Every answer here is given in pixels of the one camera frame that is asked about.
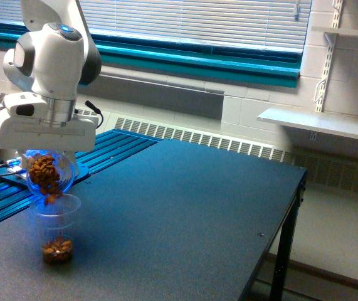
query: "teal window frame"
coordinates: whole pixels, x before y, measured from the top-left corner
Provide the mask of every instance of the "teal window frame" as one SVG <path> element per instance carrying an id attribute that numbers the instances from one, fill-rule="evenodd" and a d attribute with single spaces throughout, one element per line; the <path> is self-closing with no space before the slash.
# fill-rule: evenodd
<path id="1" fill-rule="evenodd" d="M 24 26 L 0 24 L 0 48 L 14 48 Z M 295 88 L 302 54 L 238 50 L 93 34 L 104 63 L 180 75 Z"/>

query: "clear plastic cup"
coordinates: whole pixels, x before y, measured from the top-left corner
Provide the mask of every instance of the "clear plastic cup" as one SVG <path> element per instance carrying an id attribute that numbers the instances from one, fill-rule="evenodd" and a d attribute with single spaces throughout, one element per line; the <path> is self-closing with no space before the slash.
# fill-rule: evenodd
<path id="1" fill-rule="evenodd" d="M 71 194 L 58 197 L 53 204 L 46 204 L 45 199 L 31 204 L 45 262 L 61 263 L 71 258 L 80 206 L 80 199 Z"/>

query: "blue light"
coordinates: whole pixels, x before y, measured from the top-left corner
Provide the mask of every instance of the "blue light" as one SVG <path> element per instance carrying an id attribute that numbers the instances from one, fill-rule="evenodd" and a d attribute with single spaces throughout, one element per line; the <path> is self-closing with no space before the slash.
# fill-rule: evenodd
<path id="1" fill-rule="evenodd" d="M 61 28 L 61 30 L 64 30 L 64 31 L 67 31 L 67 32 L 71 31 L 71 29 L 66 25 L 62 25 L 62 26 L 60 26 L 60 28 Z"/>

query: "shelf bracket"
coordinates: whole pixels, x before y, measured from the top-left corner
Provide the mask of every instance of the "shelf bracket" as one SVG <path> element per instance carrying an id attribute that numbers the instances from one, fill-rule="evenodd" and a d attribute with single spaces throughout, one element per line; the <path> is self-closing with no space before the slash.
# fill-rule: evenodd
<path id="1" fill-rule="evenodd" d="M 332 5 L 335 9 L 334 20 L 332 22 L 332 28 L 339 28 L 340 16 L 342 15 L 344 0 L 332 0 Z M 329 81 L 330 67 L 332 66 L 332 57 L 334 55 L 334 49 L 336 44 L 336 34 L 324 33 L 325 39 L 328 42 L 327 56 L 324 63 L 324 70 L 322 72 L 321 80 L 315 87 L 314 102 L 315 111 L 322 112 L 324 107 L 325 96 L 327 92 L 327 86 Z"/>
<path id="2" fill-rule="evenodd" d="M 334 47 L 336 42 L 336 34 L 334 33 L 324 33 L 325 40 L 327 40 L 327 43 L 329 47 Z"/>
<path id="3" fill-rule="evenodd" d="M 318 133 L 316 131 L 310 131 L 310 140 L 316 141 Z"/>

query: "window blinds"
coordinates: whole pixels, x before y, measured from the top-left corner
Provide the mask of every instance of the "window blinds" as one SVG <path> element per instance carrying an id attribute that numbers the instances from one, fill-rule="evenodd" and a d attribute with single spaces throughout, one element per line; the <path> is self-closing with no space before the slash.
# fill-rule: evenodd
<path id="1" fill-rule="evenodd" d="M 80 0 L 95 34 L 301 53 L 312 0 Z M 0 23 L 21 24 L 19 0 Z"/>

